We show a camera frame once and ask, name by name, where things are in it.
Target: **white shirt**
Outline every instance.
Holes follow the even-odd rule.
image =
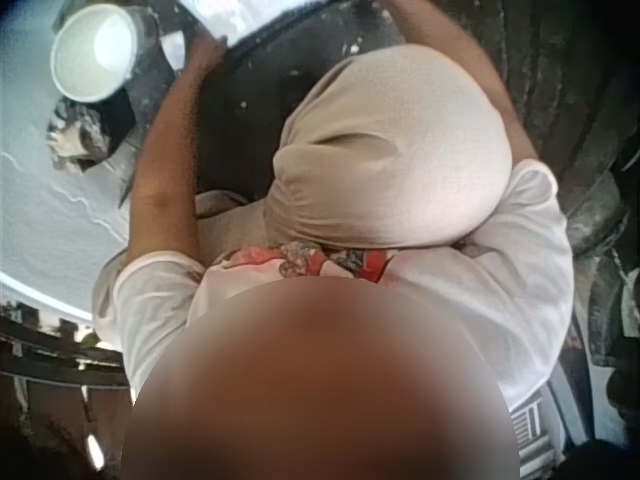
[[[132,387],[140,390],[189,322],[225,299],[289,276],[333,275],[399,290],[458,322],[513,410],[549,378],[571,318],[572,254],[556,192],[545,165],[520,162],[491,217],[450,247],[327,256],[295,242],[238,252],[208,270],[176,252],[146,255],[113,293]]]

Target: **white short sleeve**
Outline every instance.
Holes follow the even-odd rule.
[[[177,252],[156,252],[128,265],[113,299],[124,366],[136,395],[156,361],[185,328],[204,268]]]
[[[571,319],[573,257],[556,191],[544,164],[519,163],[460,250],[400,252],[380,281],[460,324],[510,409],[549,378]]]

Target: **hand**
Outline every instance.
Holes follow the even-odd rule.
[[[227,39],[216,40],[208,32],[200,32],[191,43],[185,73],[203,76],[222,63]]]

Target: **woman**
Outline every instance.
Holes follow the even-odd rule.
[[[369,280],[446,315],[510,410],[548,379],[573,296],[556,181],[476,42],[427,1],[387,6],[409,45],[331,70],[285,125],[267,198],[213,193],[200,220],[198,87],[223,53],[195,44],[138,163],[126,257],[94,298],[136,390],[188,322],[297,276]]]

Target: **white cup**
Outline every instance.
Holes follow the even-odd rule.
[[[147,9],[107,4],[84,8],[56,36],[53,81],[77,102],[104,100],[124,85],[157,38],[155,19]]]

